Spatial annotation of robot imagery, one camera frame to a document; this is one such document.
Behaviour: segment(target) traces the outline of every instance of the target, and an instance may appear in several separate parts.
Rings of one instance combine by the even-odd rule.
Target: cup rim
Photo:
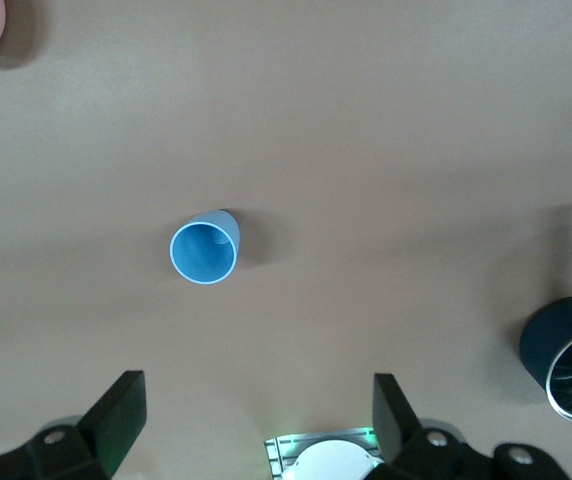
[[[184,272],[182,272],[182,270],[179,268],[179,266],[175,262],[175,256],[173,255],[173,246],[175,245],[175,241],[177,240],[179,235],[184,230],[188,230],[191,227],[196,227],[199,225],[205,225],[207,227],[212,227],[212,228],[220,231],[221,233],[223,233],[224,236],[226,237],[226,239],[228,240],[228,244],[230,245],[231,249],[233,250],[233,260],[230,262],[230,268],[226,271],[226,273],[224,273],[222,276],[220,276],[219,278],[216,278],[214,280],[202,281],[202,280],[197,280],[197,279],[189,277]],[[212,222],[205,222],[202,220],[197,220],[195,222],[189,222],[186,225],[182,226],[179,230],[177,230],[175,232],[175,234],[173,235],[173,238],[170,240],[169,253],[170,253],[170,261],[173,264],[173,267],[175,268],[175,270],[182,277],[184,277],[186,280],[189,280],[193,283],[197,283],[199,285],[212,285],[214,283],[221,282],[222,280],[226,279],[233,272],[233,270],[235,269],[235,265],[237,264],[237,247],[235,246],[235,242],[233,241],[233,237],[231,237],[230,234],[226,230],[224,230],[222,227],[220,227],[219,225],[216,225]]]

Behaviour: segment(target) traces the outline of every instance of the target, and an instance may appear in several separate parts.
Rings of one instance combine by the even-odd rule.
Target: silver bolt
[[[446,435],[444,435],[442,432],[438,432],[437,430],[428,432],[426,438],[435,447],[445,447],[448,445],[448,439],[446,438]]]
[[[66,433],[64,433],[63,430],[55,430],[44,437],[44,443],[46,445],[52,445],[53,443],[59,442],[65,436]]]
[[[508,455],[521,465],[533,464],[533,456],[521,447],[511,447],[508,450]]]

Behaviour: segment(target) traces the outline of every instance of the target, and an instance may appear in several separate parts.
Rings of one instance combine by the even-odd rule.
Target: screw
[[[63,430],[55,430],[44,437],[44,443],[46,445],[52,445],[53,443],[59,442],[65,436],[66,433],[64,433]]]
[[[431,445],[435,447],[445,447],[448,445],[448,439],[446,438],[446,435],[444,435],[442,432],[438,432],[437,430],[428,432],[426,438],[431,443]]]
[[[508,455],[521,465],[533,464],[533,456],[521,447],[511,447],[508,450]]]

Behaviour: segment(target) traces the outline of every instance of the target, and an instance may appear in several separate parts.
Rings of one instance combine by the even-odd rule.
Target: blue cup
[[[201,285],[221,282],[237,263],[239,226],[223,210],[197,215],[170,241],[170,260],[187,280]]]

